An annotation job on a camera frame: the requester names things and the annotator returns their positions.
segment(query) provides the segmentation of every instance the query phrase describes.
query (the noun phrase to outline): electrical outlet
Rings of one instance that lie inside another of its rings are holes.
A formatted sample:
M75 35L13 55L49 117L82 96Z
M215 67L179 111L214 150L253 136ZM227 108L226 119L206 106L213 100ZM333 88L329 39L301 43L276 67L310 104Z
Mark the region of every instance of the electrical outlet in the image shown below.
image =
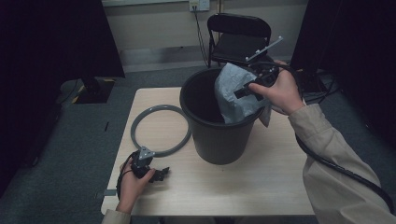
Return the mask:
M190 12L199 11L199 0L190 0Z
M208 11L210 9L210 0L200 0L199 9L200 11Z
M190 12L208 11L210 9L210 0L189 0Z

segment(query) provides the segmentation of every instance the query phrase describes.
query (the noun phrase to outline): right hand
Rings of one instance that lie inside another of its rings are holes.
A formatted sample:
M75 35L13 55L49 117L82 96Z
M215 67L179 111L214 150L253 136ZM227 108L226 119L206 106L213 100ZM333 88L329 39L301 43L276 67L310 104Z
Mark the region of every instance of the right hand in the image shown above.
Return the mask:
M134 202L140 194L142 194L143 189L155 174L155 170L150 169L145 176L138 179L131 171L131 164L132 159L129 159L125 165L124 176L122 177L121 182L120 202L116 208L116 211L126 214L131 214Z
M248 87L251 91L268 98L272 104L280 107L287 115L290 115L304 106L294 77L285 69L279 68L279 75L276 83L270 88L256 83L251 83Z

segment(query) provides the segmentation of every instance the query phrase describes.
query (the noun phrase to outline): power cord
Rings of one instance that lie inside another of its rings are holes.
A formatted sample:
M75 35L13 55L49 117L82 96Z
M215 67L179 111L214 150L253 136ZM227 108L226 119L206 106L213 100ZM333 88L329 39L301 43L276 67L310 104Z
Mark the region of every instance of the power cord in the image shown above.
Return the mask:
M195 20L197 22L198 41L199 41L199 46L200 46L200 49L201 49L201 53L202 53L202 56L204 58L204 62L205 62L206 67L209 67L209 65L207 64L207 57L206 57L206 52L205 52L205 44L204 44L204 40L202 39L201 28L200 28L199 22L198 22L197 6L193 6L192 10L194 12Z
M124 170L125 170L125 168L126 168L126 165L128 164L128 161L129 161L129 159L131 159L131 158L132 158L132 154L128 156L128 158L126 159L125 163L122 165L122 168L120 169L119 178L117 179L117 186L116 186L116 189L117 189L117 196L119 197L119 199L120 199L120 192L121 192L121 182L122 182L122 179L123 179L123 177L124 177L125 174L127 174L127 173L129 173L129 172L132 172L132 170L129 170L129 171L127 171L127 172L124 172Z
M303 93L301 91L301 85L300 85L300 79L298 77L297 72L292 69L291 67L285 65L285 64L279 64L279 63L270 63L270 62L258 62L258 63L254 63L251 66L254 66L256 64L264 64L264 65L272 65L272 66L277 66L277 67L281 67L287 71L289 71L297 84L300 96L303 98ZM315 161L318 161L324 165L326 165L329 168L332 168L334 171L342 174L342 175L346 175L350 178L352 178L355 181L358 181L359 183L363 184L364 186L366 186L368 189L372 190L373 192L375 192L379 197L381 197L385 203L387 204L389 211L393 214L394 213L394 207L393 207L393 201L390 198L390 196L383 190L381 189L379 186L377 186L375 183L365 179L364 177L357 175L347 169L345 169L342 166L339 166L337 164L335 164L332 161L328 161L322 157L320 157L318 154L316 154L314 151L312 151L300 138L299 136L296 135L296 139L297 139L297 143L299 144L300 148L303 150L303 152L305 152L305 154L307 154L308 156L310 156L312 159L314 159Z
M332 94L334 94L334 93L336 93L336 92L341 90L340 88L336 88L334 91L332 91L332 87L333 87L334 83L335 83L335 76L332 76L332 81L330 82L330 85L327 88L327 91L325 93L321 93L321 94L316 93L314 95L308 95L308 97L314 97L314 98L310 98L310 99L308 99L305 96L305 98L304 98L305 101L307 103L309 103L309 102L314 102L316 100L319 100L318 104L322 103L328 96L330 96L330 95L332 95Z
M221 14L222 1L223 0L219 0L219 14Z

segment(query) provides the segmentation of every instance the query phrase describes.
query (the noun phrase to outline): beige jacket sleeve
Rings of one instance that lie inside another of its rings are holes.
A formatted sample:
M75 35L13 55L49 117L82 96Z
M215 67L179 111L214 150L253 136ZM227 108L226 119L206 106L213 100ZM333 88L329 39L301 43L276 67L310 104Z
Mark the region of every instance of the beige jacket sleeve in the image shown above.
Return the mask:
M107 209L102 224L129 224L131 215Z
M325 119L318 105L308 105L289 116L300 139L319 156L360 175L379 186L370 168ZM306 192L321 224L396 223L386 203L370 189L314 161L303 170Z

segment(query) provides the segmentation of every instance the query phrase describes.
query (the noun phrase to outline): white wall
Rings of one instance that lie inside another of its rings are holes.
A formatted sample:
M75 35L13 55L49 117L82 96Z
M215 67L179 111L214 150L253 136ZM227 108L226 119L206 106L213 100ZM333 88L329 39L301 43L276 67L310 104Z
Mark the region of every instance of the white wall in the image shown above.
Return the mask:
M226 0L223 12L256 16L270 24L272 41L279 35L285 39L270 50L277 58L290 57L300 32L308 0ZM218 1L211 1L211 10L199 12L198 20L206 47L207 19L218 10ZM188 2L105 7L106 15L119 50L158 49L198 46L194 14Z

